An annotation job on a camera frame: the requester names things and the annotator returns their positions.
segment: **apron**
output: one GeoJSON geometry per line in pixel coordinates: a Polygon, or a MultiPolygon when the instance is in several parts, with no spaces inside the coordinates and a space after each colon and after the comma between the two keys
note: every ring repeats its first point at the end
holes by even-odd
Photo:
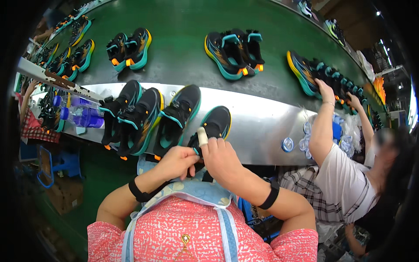
{"type": "MultiPolygon", "coordinates": [[[[139,174],[145,171],[141,168],[137,168],[137,171],[138,170],[139,174]]],[[[206,169],[203,168],[197,172],[195,177],[186,178],[184,181],[180,181],[179,178],[172,180],[175,182],[165,186],[142,207],[140,212],[131,213],[131,222],[125,231],[122,245],[122,262],[134,262],[134,231],[137,220],[142,215],[151,211],[153,206],[171,196],[214,207],[220,221],[225,260],[227,262],[238,262],[237,230],[233,216],[230,211],[226,209],[230,205],[231,200],[237,204],[237,197],[230,191],[222,188],[217,182],[202,182],[205,171],[206,169]]]]}

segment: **plaid shirt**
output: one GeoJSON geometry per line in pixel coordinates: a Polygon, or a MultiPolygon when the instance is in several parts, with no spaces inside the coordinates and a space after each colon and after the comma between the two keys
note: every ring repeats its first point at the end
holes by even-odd
{"type": "Polygon", "coordinates": [[[288,190],[294,191],[303,195],[312,205],[316,220],[322,223],[345,223],[346,218],[349,217],[364,201],[367,195],[369,184],[367,177],[364,174],[365,186],[364,189],[354,205],[348,212],[344,213],[341,203],[335,205],[334,203],[326,203],[323,198],[323,193],[315,184],[315,179],[318,173],[318,166],[310,166],[297,170],[291,170],[284,174],[279,179],[279,185],[288,190]]]}

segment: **red checkered cloth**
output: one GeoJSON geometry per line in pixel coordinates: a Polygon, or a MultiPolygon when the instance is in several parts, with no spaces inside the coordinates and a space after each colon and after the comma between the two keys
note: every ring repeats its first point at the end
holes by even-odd
{"type": "MultiPolygon", "coordinates": [[[[19,104],[21,104],[21,96],[18,95],[18,93],[16,93],[16,96],[19,98],[19,104]]],[[[32,111],[29,108],[26,108],[25,118],[23,119],[23,124],[21,126],[21,137],[58,143],[60,135],[60,133],[53,130],[50,131],[49,134],[46,130],[43,131],[41,128],[41,120],[36,119],[32,111]]]]}

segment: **light blue apron strap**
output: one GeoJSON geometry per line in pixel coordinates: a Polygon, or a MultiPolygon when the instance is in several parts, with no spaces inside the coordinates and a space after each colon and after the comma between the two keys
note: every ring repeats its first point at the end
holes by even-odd
{"type": "Polygon", "coordinates": [[[122,262],[134,262],[134,231],[137,219],[140,217],[138,212],[131,213],[131,222],[125,231],[124,242],[122,243],[122,262]]]}
{"type": "Polygon", "coordinates": [[[227,209],[214,208],[220,220],[222,247],[226,262],[238,262],[238,238],[233,216],[227,209]]]}

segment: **white t-shirt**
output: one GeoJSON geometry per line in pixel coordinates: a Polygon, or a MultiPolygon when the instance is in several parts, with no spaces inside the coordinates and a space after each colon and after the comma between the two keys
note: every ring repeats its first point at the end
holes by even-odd
{"type": "MultiPolygon", "coordinates": [[[[374,165],[374,153],[371,149],[365,156],[365,164],[374,165]]],[[[347,213],[357,202],[365,187],[363,172],[369,168],[348,158],[338,145],[333,144],[329,154],[324,160],[315,183],[323,193],[327,203],[335,205],[341,203],[343,213],[347,213]]],[[[346,223],[353,223],[363,217],[377,202],[372,203],[376,195],[370,181],[367,194],[360,206],[346,218],[346,223]]]]}

